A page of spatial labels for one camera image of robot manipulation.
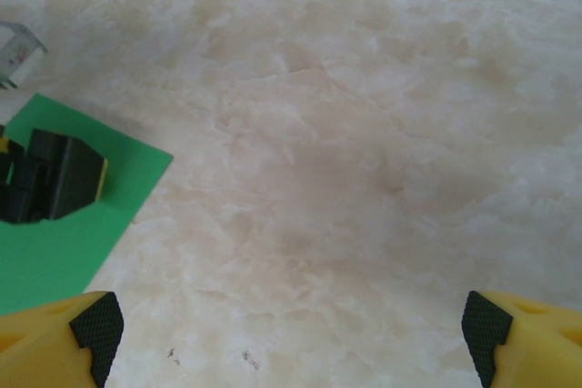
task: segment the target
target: green paper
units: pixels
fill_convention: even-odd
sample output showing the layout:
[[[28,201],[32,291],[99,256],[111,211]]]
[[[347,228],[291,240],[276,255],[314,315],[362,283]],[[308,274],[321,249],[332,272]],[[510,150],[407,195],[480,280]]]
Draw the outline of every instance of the green paper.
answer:
[[[27,146],[33,128],[80,138],[109,168],[95,204],[55,221],[0,222],[0,315],[82,293],[172,160],[41,95],[8,123],[5,134]]]

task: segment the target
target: black plastic object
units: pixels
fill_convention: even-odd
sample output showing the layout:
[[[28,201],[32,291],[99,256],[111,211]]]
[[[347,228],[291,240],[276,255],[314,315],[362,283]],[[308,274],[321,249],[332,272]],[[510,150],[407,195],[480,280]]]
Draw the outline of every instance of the black plastic object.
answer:
[[[97,388],[104,388],[124,331],[124,317],[115,293],[105,294],[69,326],[79,347],[91,350],[91,376]]]
[[[495,349],[505,344],[513,316],[489,301],[477,291],[467,297],[461,326],[481,385],[489,388],[495,372]]]
[[[0,220],[55,220],[93,203],[106,160],[77,138],[35,129],[26,154],[0,154]]]

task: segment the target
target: black rubber pad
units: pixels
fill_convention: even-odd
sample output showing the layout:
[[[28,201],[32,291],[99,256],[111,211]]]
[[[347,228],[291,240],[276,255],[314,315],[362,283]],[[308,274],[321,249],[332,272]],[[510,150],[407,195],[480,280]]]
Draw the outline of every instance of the black rubber pad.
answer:
[[[91,350],[91,375],[97,388],[104,388],[124,331],[124,317],[115,293],[105,294],[69,325],[79,347]]]
[[[495,348],[505,344],[513,316],[490,302],[477,291],[467,297],[463,313],[463,335],[473,358],[481,385],[489,388],[495,376]]]

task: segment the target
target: silver metal piece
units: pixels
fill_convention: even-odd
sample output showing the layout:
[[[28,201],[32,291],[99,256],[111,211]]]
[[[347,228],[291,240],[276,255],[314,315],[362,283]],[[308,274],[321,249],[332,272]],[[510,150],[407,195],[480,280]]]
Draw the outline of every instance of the silver metal piece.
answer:
[[[18,88],[46,52],[26,26],[0,21],[0,88]]]

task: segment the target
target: white marble surface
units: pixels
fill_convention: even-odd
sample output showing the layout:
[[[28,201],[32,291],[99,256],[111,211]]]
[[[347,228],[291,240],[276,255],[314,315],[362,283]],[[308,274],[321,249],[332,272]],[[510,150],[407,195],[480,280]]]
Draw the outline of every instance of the white marble surface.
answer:
[[[479,386],[467,291],[582,308],[582,0],[0,0],[176,159],[90,289],[107,388]]]

